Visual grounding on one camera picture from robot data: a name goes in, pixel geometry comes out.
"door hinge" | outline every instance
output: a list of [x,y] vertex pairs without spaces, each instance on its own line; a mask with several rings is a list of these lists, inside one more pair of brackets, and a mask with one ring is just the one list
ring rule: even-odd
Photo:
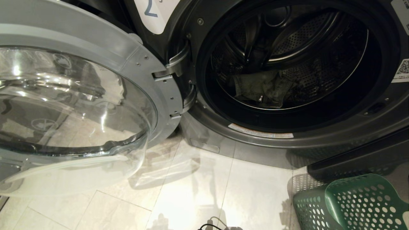
[[169,64],[165,66],[166,70],[153,73],[154,77],[164,77],[171,74],[176,74],[176,76],[180,77],[189,67],[190,63],[189,53],[190,46],[189,43],[186,42],[183,49],[176,56],[169,60]]
[[196,102],[196,88],[195,85],[191,85],[190,93],[183,100],[183,111],[182,114],[187,112]]

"warning label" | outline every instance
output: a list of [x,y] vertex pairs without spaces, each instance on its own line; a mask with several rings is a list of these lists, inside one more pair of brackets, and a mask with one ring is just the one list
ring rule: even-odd
[[262,137],[262,138],[278,138],[278,139],[294,138],[294,135],[292,133],[264,133],[264,132],[259,132],[259,131],[255,131],[251,129],[246,129],[244,127],[238,126],[233,123],[229,125],[229,128],[242,132],[242,133],[246,133],[246,134],[250,134],[250,135]]
[[409,82],[409,59],[404,59],[392,83]]

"laundry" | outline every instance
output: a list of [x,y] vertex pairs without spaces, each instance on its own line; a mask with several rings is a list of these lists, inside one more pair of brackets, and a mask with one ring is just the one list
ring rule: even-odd
[[233,76],[229,85],[236,89],[235,98],[238,100],[252,100],[259,102],[260,106],[281,108],[293,83],[281,71],[270,70]]

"tile grout line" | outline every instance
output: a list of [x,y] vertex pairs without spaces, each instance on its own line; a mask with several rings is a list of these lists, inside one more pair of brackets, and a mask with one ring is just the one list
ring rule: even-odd
[[81,218],[79,219],[77,225],[75,226],[75,228],[74,228],[73,230],[75,230],[75,229],[78,228],[79,223],[81,223],[82,218],[84,217],[84,214],[87,212],[88,208],[90,207],[90,204],[91,204],[92,200],[94,199],[94,196],[95,196],[95,194],[97,193],[97,191],[98,191],[98,190],[96,190],[96,191],[94,192],[94,194],[92,195],[92,197],[91,197],[91,199],[90,199],[90,201],[89,201],[89,203],[88,203],[88,205],[87,205],[87,208],[85,209],[84,213],[81,215]]
[[226,198],[226,193],[227,193],[227,186],[229,185],[229,180],[230,180],[230,174],[231,174],[231,169],[233,168],[233,161],[234,158],[231,158],[231,165],[230,165],[230,170],[229,170],[229,175],[227,177],[227,183],[226,183],[226,189],[225,189],[225,194],[223,195],[223,201],[222,201],[222,206],[220,207],[220,212],[219,212],[219,216],[217,218],[220,219],[220,215],[222,214],[223,211],[223,204],[225,203],[225,198]]
[[29,208],[29,205],[30,205],[30,203],[31,203],[32,201],[33,201],[33,199],[31,198],[30,201],[27,203],[27,206],[24,208],[24,211],[22,212],[21,216],[18,218],[16,224],[14,225],[13,230],[16,229],[16,226],[17,226],[18,222],[20,222],[21,217],[23,216],[23,214],[24,214],[24,212],[27,210],[27,208]]
[[[181,139],[180,139],[180,141],[179,141],[179,143],[178,143],[178,146],[176,147],[175,154],[173,155],[172,161],[171,161],[171,163],[170,163],[170,165],[169,165],[169,167],[168,167],[168,171],[166,172],[165,179],[164,179],[163,182],[162,182],[162,186],[160,187],[159,193],[158,193],[158,195],[157,195],[157,198],[156,198],[156,200],[155,200],[155,203],[153,204],[152,210],[155,209],[157,200],[158,200],[158,198],[159,198],[159,196],[160,196],[160,193],[162,192],[163,185],[165,184],[166,178],[167,178],[168,175],[169,175],[169,170],[170,170],[171,167],[172,167],[173,160],[175,159],[176,153],[178,152],[180,143],[183,141],[183,135],[182,135],[181,133],[180,133],[179,135],[181,136]],[[145,229],[148,227],[149,220],[151,219],[151,216],[152,216],[152,211],[151,211],[151,213],[149,214],[149,218],[148,218],[148,221],[147,221],[147,223],[146,223],[146,225],[145,225]]]
[[53,220],[53,219],[51,219],[51,218],[49,218],[49,217],[47,217],[47,216],[45,216],[45,215],[43,215],[43,214],[39,213],[38,211],[36,211],[36,210],[34,210],[34,209],[32,209],[32,208],[30,208],[30,207],[28,207],[28,206],[27,206],[27,208],[31,209],[32,211],[35,211],[35,212],[36,212],[36,213],[38,213],[39,215],[41,215],[41,216],[45,217],[46,219],[51,220],[52,222],[54,222],[54,223],[56,223],[56,224],[58,224],[58,225],[60,225],[60,226],[63,226],[63,227],[65,227],[65,228],[67,228],[67,229],[70,229],[69,227],[64,226],[64,225],[62,225],[62,224],[58,223],[57,221],[55,221],[55,220]]
[[156,200],[155,200],[155,203],[153,204],[153,208],[155,208],[157,199],[159,198],[160,193],[162,192],[163,185],[165,184],[166,179],[168,178],[169,171],[170,171],[170,169],[171,169],[171,167],[172,167],[172,165],[173,165],[173,161],[175,160],[176,153],[178,152],[179,147],[180,147],[180,143],[181,143],[182,141],[183,141],[183,136],[182,136],[182,138],[180,139],[180,141],[179,141],[179,143],[178,143],[178,146],[177,146],[177,148],[176,148],[176,150],[175,150],[175,154],[173,155],[172,161],[171,161],[171,163],[170,163],[170,165],[169,165],[169,167],[168,167],[168,171],[166,172],[166,176],[165,176],[165,179],[164,179],[163,182],[162,182],[162,186],[160,187],[159,194],[158,194],[158,196],[157,196],[157,198],[156,198]]
[[289,221],[289,225],[290,226],[288,226],[288,228],[289,228],[289,230],[292,230],[291,229],[291,226],[292,226],[292,197],[293,197],[293,194],[292,194],[292,192],[293,192],[293,190],[294,190],[294,170],[292,170],[292,177],[291,177],[291,193],[290,193],[290,221]]
[[105,195],[107,195],[107,196],[110,196],[110,197],[113,197],[113,198],[115,198],[115,199],[118,199],[118,200],[120,200],[120,201],[123,201],[123,202],[126,202],[126,203],[128,203],[128,204],[134,205],[134,206],[136,206],[136,207],[145,209],[145,210],[150,211],[150,212],[152,211],[152,210],[149,210],[149,209],[147,209],[147,208],[145,208],[145,207],[142,207],[142,206],[133,204],[133,203],[131,203],[131,202],[129,202],[129,201],[123,200],[123,199],[121,199],[121,198],[119,198],[119,197],[115,197],[115,196],[113,196],[113,195],[107,194],[107,193],[105,193],[105,192],[103,192],[103,191],[99,191],[99,190],[97,190],[97,191],[100,192],[100,193],[103,193],[103,194],[105,194]]

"laundry basket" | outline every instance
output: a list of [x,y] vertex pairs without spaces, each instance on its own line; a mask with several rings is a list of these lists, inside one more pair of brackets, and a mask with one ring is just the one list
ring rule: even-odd
[[408,230],[403,213],[409,211],[409,204],[376,174],[299,192],[293,204],[303,230]]

